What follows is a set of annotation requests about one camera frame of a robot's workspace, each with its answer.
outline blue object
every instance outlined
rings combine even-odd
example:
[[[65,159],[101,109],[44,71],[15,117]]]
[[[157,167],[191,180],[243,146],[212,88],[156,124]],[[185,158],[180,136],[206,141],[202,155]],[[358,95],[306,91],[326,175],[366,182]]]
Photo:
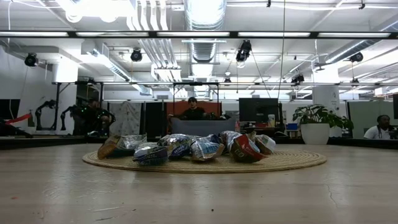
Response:
[[[299,127],[296,123],[290,123],[286,125],[286,130],[297,130]]]

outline ceiling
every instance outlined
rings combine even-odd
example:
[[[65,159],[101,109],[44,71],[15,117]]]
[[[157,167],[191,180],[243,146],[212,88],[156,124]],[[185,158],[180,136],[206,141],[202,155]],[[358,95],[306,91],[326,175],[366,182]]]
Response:
[[[288,0],[286,6],[310,7],[335,7],[341,0]],[[112,23],[103,22],[98,17],[83,17],[77,23],[64,23],[60,18],[65,18],[63,9],[48,9],[26,6],[21,3],[12,3],[10,6],[10,18],[8,17],[8,0],[0,1],[0,30],[8,30],[10,22],[11,30],[128,30],[126,18],[119,17]],[[33,6],[41,6],[35,0],[21,1]],[[55,1],[43,1],[47,6],[57,7]],[[296,31],[370,31],[380,23],[392,16],[398,16],[397,9],[374,9],[370,6],[398,7],[396,0],[370,1],[366,0],[363,10],[345,9],[335,11],[308,11],[297,9],[286,9],[284,13],[283,1],[272,0],[270,8],[265,7],[267,1],[244,1],[227,0],[224,30],[296,30]],[[360,0],[345,0],[340,7],[360,6]],[[167,1],[167,23],[172,30],[185,30],[185,13],[182,0]],[[94,63],[89,55],[81,54],[81,43],[83,39],[11,39],[11,45],[25,46],[51,46],[58,47],[72,57],[76,58],[84,68],[79,70],[79,75],[88,75],[97,80],[113,81],[114,75],[105,66]],[[234,57],[236,49],[241,44],[240,39],[228,39],[224,44],[218,44],[216,65],[213,69],[212,80],[222,81],[225,72],[231,72],[232,81],[254,82],[260,81],[263,75],[269,82],[278,82],[280,78],[289,80],[293,74],[289,71],[303,60],[309,59],[316,53],[325,55],[334,52],[350,40],[318,40],[317,51],[314,40],[272,40],[253,39],[251,55],[246,61],[244,68],[237,68]],[[135,47],[141,47],[137,39],[96,39],[98,45],[106,44],[111,50],[111,56],[125,70],[129,71],[136,80],[151,81],[151,61],[143,54],[141,62],[132,63],[129,56]],[[351,63],[338,62],[340,81],[348,82],[352,77],[376,71],[386,65],[398,62],[398,50],[392,50],[398,46],[398,40],[383,40],[366,50],[363,50],[363,64],[354,69]],[[182,78],[190,76],[190,55],[187,44],[180,39],[172,39],[172,47],[177,58],[178,65],[182,69]],[[365,61],[384,52],[391,51],[374,60]],[[305,72],[306,81],[311,80],[311,70]],[[378,82],[390,78],[394,81],[398,77],[398,70],[371,77],[367,82]]]

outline gray couch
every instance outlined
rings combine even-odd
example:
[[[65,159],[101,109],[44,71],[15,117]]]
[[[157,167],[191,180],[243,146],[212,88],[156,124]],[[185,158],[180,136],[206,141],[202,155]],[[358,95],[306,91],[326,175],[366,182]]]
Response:
[[[178,118],[171,118],[172,134],[207,136],[222,131],[234,131],[235,121],[235,119],[226,121],[182,121]]]

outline wooden floor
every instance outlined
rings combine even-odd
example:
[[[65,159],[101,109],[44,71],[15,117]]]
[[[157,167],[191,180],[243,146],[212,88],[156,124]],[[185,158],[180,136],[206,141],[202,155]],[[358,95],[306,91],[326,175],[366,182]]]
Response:
[[[328,162],[167,174],[85,164],[99,146],[0,151],[0,223],[398,223],[398,151],[278,145]]]

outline man in dark shirt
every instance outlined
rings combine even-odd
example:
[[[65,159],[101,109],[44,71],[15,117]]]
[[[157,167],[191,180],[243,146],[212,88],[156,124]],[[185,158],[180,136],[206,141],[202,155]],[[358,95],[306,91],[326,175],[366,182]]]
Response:
[[[205,110],[197,106],[198,104],[197,99],[195,97],[189,98],[188,104],[190,108],[184,111],[184,113],[182,114],[183,119],[187,120],[203,119],[205,115]]]

